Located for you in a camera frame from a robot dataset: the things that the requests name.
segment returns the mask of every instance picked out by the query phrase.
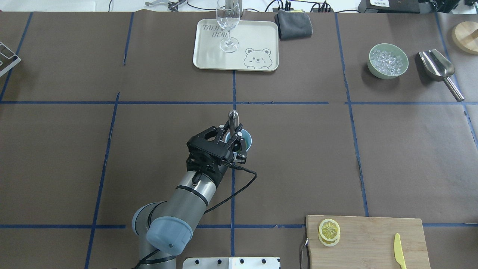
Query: wooden board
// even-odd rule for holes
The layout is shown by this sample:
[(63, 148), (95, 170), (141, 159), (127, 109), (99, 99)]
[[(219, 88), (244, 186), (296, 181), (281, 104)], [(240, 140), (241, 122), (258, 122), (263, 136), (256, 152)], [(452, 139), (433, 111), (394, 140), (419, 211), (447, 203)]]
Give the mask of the wooden board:
[(478, 22), (462, 22), (453, 28), (451, 37), (462, 50), (478, 55)]
[[(324, 246), (318, 227), (324, 219), (340, 225), (340, 241)], [(395, 261), (395, 233), (402, 239), (407, 268), (430, 269), (421, 219), (307, 215), (310, 269), (400, 269)]]

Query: metal tool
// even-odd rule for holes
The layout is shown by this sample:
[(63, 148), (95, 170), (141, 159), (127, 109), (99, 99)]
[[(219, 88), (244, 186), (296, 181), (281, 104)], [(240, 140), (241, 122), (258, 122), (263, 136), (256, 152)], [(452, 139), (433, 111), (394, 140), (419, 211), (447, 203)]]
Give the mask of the metal tool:
[(179, 0), (178, 2), (174, 3), (174, 2), (170, 2), (168, 0), (156, 0), (156, 1), (153, 1), (153, 2), (146, 2), (144, 3), (146, 6), (153, 6), (155, 4), (158, 4), (158, 3), (166, 3), (168, 4), (168, 9), (171, 10), (171, 11), (178, 11), (178, 7), (180, 4), (184, 3), (186, 0)]
[(229, 133), (231, 137), (236, 132), (237, 127), (239, 126), (239, 113), (233, 109), (229, 111)]
[(300, 248), (300, 257), (299, 257), (300, 269), (304, 269), (304, 249), (307, 251), (308, 246), (309, 246), (309, 239), (306, 237), (304, 244)]
[(393, 251), (395, 252), (395, 260), (400, 264), (401, 268), (407, 269), (407, 266), (405, 265), (405, 257), (403, 257), (400, 234), (395, 234), (395, 241), (393, 242)]
[(435, 81), (445, 82), (457, 102), (463, 101), (463, 95), (451, 80), (450, 76), (455, 73), (455, 67), (436, 49), (418, 52), (425, 65), (425, 71)]

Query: bear drawing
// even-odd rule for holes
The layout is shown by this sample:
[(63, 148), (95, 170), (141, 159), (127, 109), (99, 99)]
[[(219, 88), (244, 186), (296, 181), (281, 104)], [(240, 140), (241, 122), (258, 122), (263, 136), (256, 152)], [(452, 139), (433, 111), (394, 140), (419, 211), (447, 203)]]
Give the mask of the bear drawing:
[(272, 66), (271, 50), (265, 48), (263, 50), (246, 49), (246, 58), (244, 64), (247, 68), (269, 69)]

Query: blue tape line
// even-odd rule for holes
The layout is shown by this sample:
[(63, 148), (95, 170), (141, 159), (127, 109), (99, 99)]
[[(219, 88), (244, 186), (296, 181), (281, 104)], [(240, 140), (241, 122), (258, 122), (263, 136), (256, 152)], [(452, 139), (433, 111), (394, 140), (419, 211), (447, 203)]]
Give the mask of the blue tape line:
[(96, 225), (95, 229), (126, 229), (126, 225)]
[[(438, 14), (436, 12), (435, 12), (435, 20), (436, 20), (436, 26), (438, 27), (438, 32), (440, 33), (440, 39), (442, 41), (443, 48), (445, 49), (446, 57), (451, 60), (450, 55), (448, 53), (448, 49), (446, 48), (445, 39), (443, 38), (442, 27), (440, 26), (440, 20), (438, 19)], [(458, 78), (455, 75), (453, 75), (453, 78), (455, 80), (456, 87), (461, 92), (460, 83), (458, 82)], [(461, 105), (463, 105), (463, 110), (465, 111), (465, 114), (466, 114), (465, 116), (466, 116), (467, 121), (468, 121), (468, 126), (470, 128), (471, 135), (473, 136), (473, 140), (475, 142), (475, 147), (478, 148), (478, 141), (477, 141), (477, 137), (476, 137), (476, 132), (475, 132), (475, 128), (473, 128), (473, 123), (471, 122), (470, 116), (468, 114), (467, 104), (464, 103), (464, 102), (461, 102)]]
[(93, 247), (93, 239), (95, 238), (96, 221), (98, 219), (99, 204), (100, 204), (100, 201), (101, 201), (101, 194), (103, 192), (103, 183), (105, 181), (106, 165), (108, 163), (108, 157), (109, 157), (109, 147), (111, 146), (111, 136), (113, 135), (113, 127), (115, 125), (116, 111), (118, 109), (118, 99), (120, 98), (119, 94), (120, 93), (118, 92), (118, 94), (116, 95), (115, 107), (113, 109), (113, 116), (111, 118), (111, 125), (109, 127), (108, 143), (107, 143), (107, 146), (106, 146), (105, 159), (103, 161), (103, 169), (101, 171), (101, 180), (99, 181), (98, 196), (96, 198), (95, 214), (93, 215), (93, 224), (91, 226), (91, 234), (90, 234), (90, 241), (88, 243), (88, 251), (87, 251), (87, 257), (86, 257), (86, 261), (85, 261), (85, 269), (88, 269), (88, 266), (89, 266), (89, 260), (90, 260), (90, 256), (91, 256), (91, 249)]
[(478, 227), (478, 223), (424, 223), (423, 227)]
[(74, 224), (0, 224), (2, 229), (91, 229), (91, 225)]
[[(19, 55), (20, 53), (20, 48), (22, 47), (23, 40), (25, 39), (25, 36), (27, 34), (28, 26), (30, 26), (30, 22), (32, 21), (32, 16), (33, 16), (33, 12), (30, 12), (30, 16), (28, 16), (27, 24), (25, 25), (25, 29), (23, 30), (22, 38), (20, 39), (20, 42), (18, 43), (17, 51), (15, 52), (16, 55)], [(3, 88), (0, 93), (0, 101), (3, 99), (3, 95), (5, 94), (5, 91), (7, 90), (8, 81), (10, 81), (10, 76), (12, 72), (13, 72), (13, 68), (10, 69), (10, 71), (8, 71), (7, 78), (5, 79), (5, 83), (3, 84)]]
[[(232, 170), (232, 180), (231, 180), (231, 195), (233, 195), (236, 192), (236, 171), (233, 169)], [(235, 225), (234, 222), (236, 220), (236, 212), (235, 212), (235, 207), (236, 207), (236, 198), (232, 197), (231, 199), (231, 257), (235, 256)]]
[(350, 99), (350, 91), (348, 88), (348, 82), (347, 78), (345, 76), (345, 60), (344, 60), (344, 52), (342, 50), (342, 40), (340, 38), (340, 28), (338, 26), (338, 17), (337, 13), (334, 13), (335, 15), (335, 25), (337, 28), (337, 38), (338, 38), (338, 47), (340, 50), (340, 60), (342, 61), (342, 72), (344, 76), (344, 83), (345, 83), (345, 88), (347, 89), (347, 101), (348, 101), (348, 113), (350, 115), (350, 123), (352, 125), (352, 135), (354, 137), (354, 146), (355, 146), (355, 156), (357, 158), (358, 162), (358, 168), (360, 172), (360, 183), (362, 184), (362, 199), (363, 199), (363, 208), (365, 210), (365, 216), (369, 216), (369, 207), (367, 205), (367, 194), (365, 193), (365, 183), (363, 181), (363, 173), (362, 173), (362, 163), (360, 161), (360, 152), (359, 152), (359, 146), (357, 142), (357, 133), (355, 132), (355, 122), (354, 122), (354, 115), (352, 111), (352, 104), (351, 104), (351, 99)]
[(196, 229), (230, 229), (230, 224), (200, 224)]
[(165, 105), (231, 105), (230, 101), (120, 101), (119, 104), (165, 104)]
[(123, 65), (126, 65), (126, 56), (128, 55), (128, 47), (130, 46), (131, 28), (133, 27), (133, 18), (134, 12), (131, 12), (130, 27), (128, 29), (128, 37), (126, 38), (126, 46), (124, 48)]
[[(0, 229), (91, 229), (87, 224), (0, 224)], [(96, 225), (96, 229), (126, 229), (126, 225)]]
[(237, 104), (241, 105), (328, 105), (327, 101), (238, 101)]
[(304, 224), (236, 224), (238, 229), (271, 229), (271, 228), (286, 228), (299, 229), (304, 228)]
[(352, 105), (461, 105), (458, 102), (345, 102)]
[(0, 104), (111, 104), (114, 101), (0, 101)]
[(471, 123), (471, 118), (470, 118), (470, 114), (468, 113), (468, 108), (467, 108), (466, 105), (464, 105), (463, 109), (465, 110), (465, 114), (466, 114), (465, 116), (466, 116), (467, 121), (468, 121), (468, 126), (470, 127), (471, 136), (473, 137), (473, 140), (475, 141), (475, 146), (478, 149), (477, 135), (476, 135), (476, 132), (475, 132), (475, 128), (473, 128), (473, 124)]
[(236, 109), (236, 71), (232, 71), (232, 109)]

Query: black device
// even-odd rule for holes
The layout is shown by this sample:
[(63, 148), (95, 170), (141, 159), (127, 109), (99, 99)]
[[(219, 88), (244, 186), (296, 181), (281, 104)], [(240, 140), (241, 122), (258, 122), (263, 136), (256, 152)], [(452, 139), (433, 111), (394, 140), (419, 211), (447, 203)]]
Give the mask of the black device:
[(477, 1), (476, 0), (465, 0), (465, 5), (473, 6)]
[(420, 13), (418, 0), (362, 0), (361, 13)]
[(443, 13), (450, 13), (450, 11), (454, 10), (460, 0), (436, 0), (436, 4), (438, 6), (437, 12)]

